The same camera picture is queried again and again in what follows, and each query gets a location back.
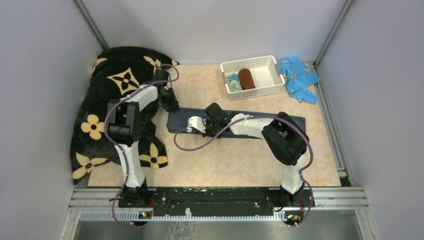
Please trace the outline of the grey blue towel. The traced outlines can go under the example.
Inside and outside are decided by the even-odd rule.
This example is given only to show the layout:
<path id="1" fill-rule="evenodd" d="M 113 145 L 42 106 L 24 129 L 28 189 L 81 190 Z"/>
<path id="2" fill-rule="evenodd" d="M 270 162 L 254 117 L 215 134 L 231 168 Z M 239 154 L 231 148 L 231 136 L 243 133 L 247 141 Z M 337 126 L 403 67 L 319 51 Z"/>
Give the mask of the grey blue towel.
<path id="1" fill-rule="evenodd" d="M 241 111 L 241 113 L 251 116 L 260 115 L 276 115 L 277 113 L 265 113 L 265 112 L 254 112 L 254 111 Z M 188 126 L 188 120 L 190 117 L 197 116 L 209 120 L 209 117 L 204 113 L 203 109 L 200 108 L 186 108 L 181 107 L 176 112 L 168 113 L 167 129 L 169 133 L 175 134 L 181 129 L 185 129 Z M 290 115 L 293 121 L 306 133 L 306 119 L 301 116 Z M 258 137 L 248 135 L 231 135 L 229 132 L 222 134 L 223 138 L 232 139 L 258 139 Z"/>

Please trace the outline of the teal rabbit pattern towel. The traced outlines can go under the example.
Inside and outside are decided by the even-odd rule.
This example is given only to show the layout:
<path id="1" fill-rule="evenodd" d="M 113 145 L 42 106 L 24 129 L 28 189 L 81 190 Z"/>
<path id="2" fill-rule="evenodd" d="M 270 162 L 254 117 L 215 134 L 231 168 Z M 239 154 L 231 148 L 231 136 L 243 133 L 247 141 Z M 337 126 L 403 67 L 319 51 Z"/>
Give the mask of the teal rabbit pattern towel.
<path id="1" fill-rule="evenodd" d="M 239 92 L 243 90 L 237 73 L 231 72 L 228 74 L 227 80 L 231 92 Z"/>

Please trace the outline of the brown towel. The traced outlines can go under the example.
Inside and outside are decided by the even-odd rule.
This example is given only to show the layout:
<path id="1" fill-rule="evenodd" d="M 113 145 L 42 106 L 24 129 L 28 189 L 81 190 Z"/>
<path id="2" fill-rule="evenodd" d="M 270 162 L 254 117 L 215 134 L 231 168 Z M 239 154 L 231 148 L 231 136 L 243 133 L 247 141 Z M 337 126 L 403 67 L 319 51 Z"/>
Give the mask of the brown towel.
<path id="1" fill-rule="evenodd" d="M 241 69 L 237 76 L 243 90 L 251 90 L 256 88 L 252 73 L 248 68 Z"/>

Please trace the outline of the white plastic basket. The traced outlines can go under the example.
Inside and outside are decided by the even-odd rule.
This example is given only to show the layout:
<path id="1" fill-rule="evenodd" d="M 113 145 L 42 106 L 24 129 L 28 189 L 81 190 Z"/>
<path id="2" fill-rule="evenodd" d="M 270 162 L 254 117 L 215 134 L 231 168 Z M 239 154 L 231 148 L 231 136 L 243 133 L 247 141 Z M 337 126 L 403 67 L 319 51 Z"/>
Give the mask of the white plastic basket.
<path id="1" fill-rule="evenodd" d="M 255 88 L 234 90 L 230 83 L 230 76 L 237 75 L 242 69 L 250 71 Z M 278 63 L 272 55 L 223 62 L 220 64 L 220 70 L 230 101 L 277 94 L 283 90 L 286 83 Z"/>

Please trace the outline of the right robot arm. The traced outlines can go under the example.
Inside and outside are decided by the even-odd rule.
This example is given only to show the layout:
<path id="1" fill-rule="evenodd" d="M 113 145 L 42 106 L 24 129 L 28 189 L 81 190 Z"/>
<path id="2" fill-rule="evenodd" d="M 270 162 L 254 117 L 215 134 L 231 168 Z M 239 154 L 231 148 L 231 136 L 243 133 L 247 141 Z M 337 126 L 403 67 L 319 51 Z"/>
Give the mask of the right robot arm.
<path id="1" fill-rule="evenodd" d="M 283 173 L 279 193 L 267 196 L 271 207 L 295 206 L 301 200 L 305 186 L 301 169 L 309 138 L 287 113 L 280 112 L 276 116 L 227 113 L 217 103 L 210 104 L 204 113 L 204 136 L 212 137 L 222 132 L 265 140 L 273 156 L 282 164 Z"/>

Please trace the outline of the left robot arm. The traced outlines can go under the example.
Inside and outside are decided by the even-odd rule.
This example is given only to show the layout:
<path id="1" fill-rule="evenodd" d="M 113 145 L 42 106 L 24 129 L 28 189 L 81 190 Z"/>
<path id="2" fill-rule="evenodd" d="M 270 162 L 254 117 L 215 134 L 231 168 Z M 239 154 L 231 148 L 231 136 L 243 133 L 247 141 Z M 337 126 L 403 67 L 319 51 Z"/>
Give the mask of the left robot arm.
<path id="1" fill-rule="evenodd" d="M 169 90 L 170 74 L 158 69 L 149 84 L 119 100 L 111 100 L 105 118 L 105 136 L 114 145 L 124 173 L 124 183 L 117 194 L 120 208 L 148 207 L 150 193 L 139 159 L 142 136 L 141 110 L 159 98 L 158 87 Z"/>

